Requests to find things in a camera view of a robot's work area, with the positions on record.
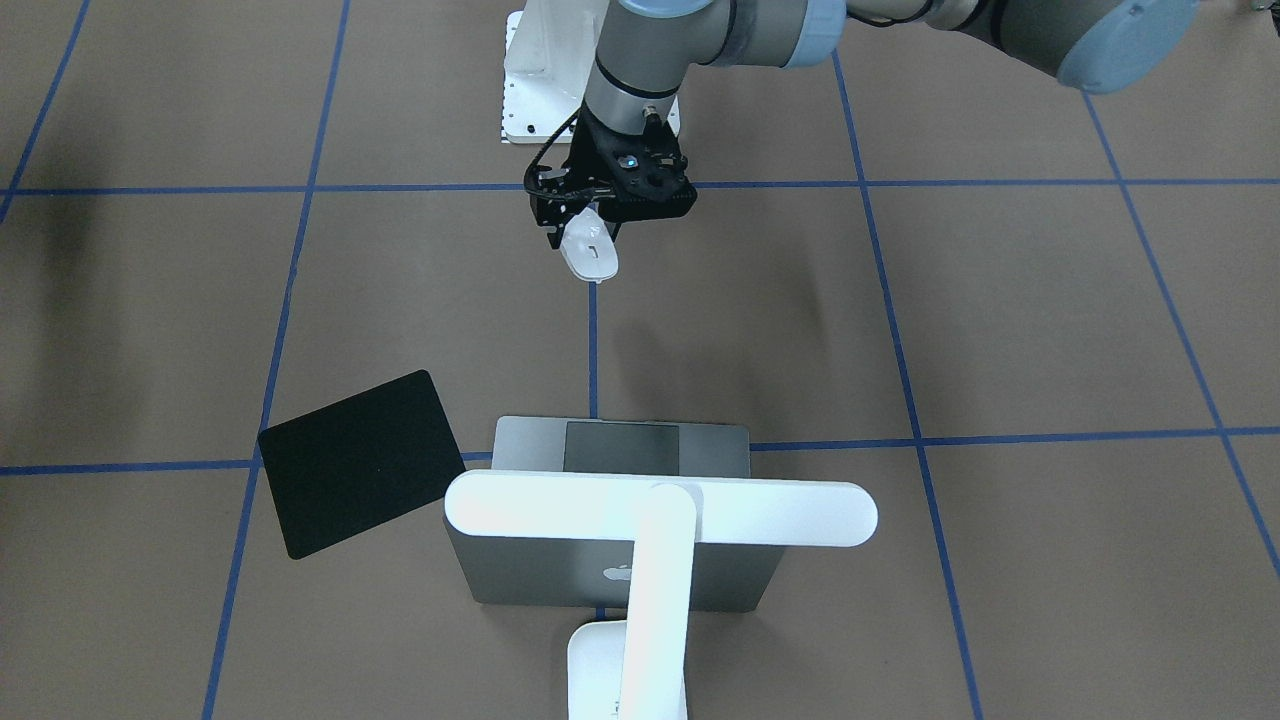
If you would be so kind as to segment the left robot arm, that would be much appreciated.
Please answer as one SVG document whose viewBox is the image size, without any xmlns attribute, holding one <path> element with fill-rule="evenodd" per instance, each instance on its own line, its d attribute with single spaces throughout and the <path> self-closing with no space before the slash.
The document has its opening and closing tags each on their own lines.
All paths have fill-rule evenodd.
<svg viewBox="0 0 1280 720">
<path fill-rule="evenodd" d="M 536 224 L 559 249 L 593 223 L 680 218 L 698 192 L 669 114 L 692 67 L 813 67 L 849 22 L 877 29 L 924 23 L 973 37 L 1092 95 L 1125 88 L 1181 41 L 1196 1 L 529 1 L 504 68 L 567 73 L 571 111 L 547 133 L 570 135 L 557 168 L 530 161 L 524 187 Z"/>
</svg>

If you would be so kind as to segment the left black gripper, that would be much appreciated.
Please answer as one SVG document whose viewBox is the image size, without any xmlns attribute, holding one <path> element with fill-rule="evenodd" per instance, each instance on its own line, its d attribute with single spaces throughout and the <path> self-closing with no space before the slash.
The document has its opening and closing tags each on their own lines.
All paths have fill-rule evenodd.
<svg viewBox="0 0 1280 720">
<path fill-rule="evenodd" d="M 536 225 L 559 250 L 567 224 L 589 205 L 605 197 L 635 193 L 640 187 L 641 136 L 626 135 L 582 105 L 564 167 L 530 165 L 527 196 Z"/>
</svg>

